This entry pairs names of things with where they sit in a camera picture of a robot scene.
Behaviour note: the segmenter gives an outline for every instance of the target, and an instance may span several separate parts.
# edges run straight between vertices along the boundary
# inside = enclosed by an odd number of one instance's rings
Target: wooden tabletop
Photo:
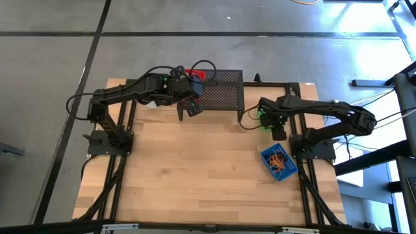
[[[107,88],[124,84],[109,79]],[[316,100],[314,84],[300,84],[302,98]],[[276,99],[284,88],[244,87],[245,107],[260,97]],[[120,104],[110,106],[116,122]],[[321,128],[321,116],[306,114],[308,127]],[[127,125],[128,111],[125,115]],[[258,125],[246,114],[246,127]],[[290,122],[285,126],[289,136]],[[137,105],[133,124],[135,139],[127,158],[117,221],[184,224],[264,224],[304,226],[299,178],[273,180],[260,152],[276,142],[270,132],[243,130],[235,111],[205,110],[183,121],[176,106],[150,109]],[[288,140],[279,142],[291,154]],[[103,189],[109,156],[100,155],[85,167],[73,217],[85,213]],[[314,160],[320,195],[337,218],[346,221],[333,166]],[[105,217],[109,217],[110,194]],[[313,198],[309,204],[317,222]]]

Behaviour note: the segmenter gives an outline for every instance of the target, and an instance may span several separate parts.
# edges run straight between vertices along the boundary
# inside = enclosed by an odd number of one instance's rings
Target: blue box
[[[285,162],[285,169],[281,172],[273,172],[273,169],[271,169],[268,159],[273,156],[275,153],[281,152],[286,156],[286,162]],[[266,149],[265,151],[261,152],[261,159],[266,164],[268,170],[273,175],[273,178],[277,181],[283,181],[284,179],[288,178],[292,174],[296,173],[298,171],[298,168],[296,167],[295,163],[292,161],[292,159],[287,155],[286,151],[283,149],[283,147],[280,145],[280,143],[275,144],[274,146]]]

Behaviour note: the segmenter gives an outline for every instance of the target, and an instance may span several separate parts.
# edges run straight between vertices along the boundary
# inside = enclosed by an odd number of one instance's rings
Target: concrete floor
[[[0,31],[94,31],[103,5],[102,0],[0,1]],[[119,0],[110,7],[104,31],[395,31],[382,3]],[[0,38],[0,142],[26,150],[22,157],[0,156],[0,226],[31,222],[66,119],[64,103],[75,92],[91,41]],[[189,67],[202,58],[220,69],[242,69],[247,81],[258,72],[264,81],[315,83],[321,100],[349,102],[385,92],[353,89],[352,79],[386,79],[411,62],[397,38],[101,38],[85,91],[104,87],[111,77],[133,79],[152,66]],[[86,102],[79,116],[85,115]],[[91,128],[75,123],[46,222],[72,217],[88,147],[82,134]]]

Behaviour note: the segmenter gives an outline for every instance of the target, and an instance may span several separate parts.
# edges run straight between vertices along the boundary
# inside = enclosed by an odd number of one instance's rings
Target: red object
[[[189,74],[190,69],[185,69],[185,71]],[[205,80],[205,72],[204,71],[193,70],[191,75],[197,75],[201,79],[201,81]],[[195,103],[198,103],[200,98],[201,97],[199,97],[197,100],[195,100]]]

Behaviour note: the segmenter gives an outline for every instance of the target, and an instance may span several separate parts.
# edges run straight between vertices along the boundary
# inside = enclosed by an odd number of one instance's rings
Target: wooden table
[[[109,79],[107,87],[124,83],[125,79]],[[303,99],[317,99],[314,84],[302,83],[300,87]],[[284,94],[284,88],[244,87],[245,107],[256,105],[261,96],[276,99]],[[110,106],[115,122],[119,111],[120,104]],[[305,118],[308,127],[323,126],[321,116],[306,114]],[[253,127],[257,121],[246,114],[242,124]],[[290,122],[285,129],[289,136]],[[158,109],[137,105],[133,131],[134,145],[127,158],[117,221],[305,225],[298,175],[282,182],[273,180],[260,152],[276,142],[271,133],[261,129],[243,130],[237,112],[206,110],[192,118],[184,115],[180,122],[175,105]],[[291,154],[288,140],[280,143]],[[101,192],[108,161],[108,155],[97,156],[86,166],[74,218],[83,215]],[[333,166],[323,160],[314,163],[320,195],[345,222]],[[107,218],[111,201],[112,194],[107,201]],[[317,222],[310,194],[309,204]]]

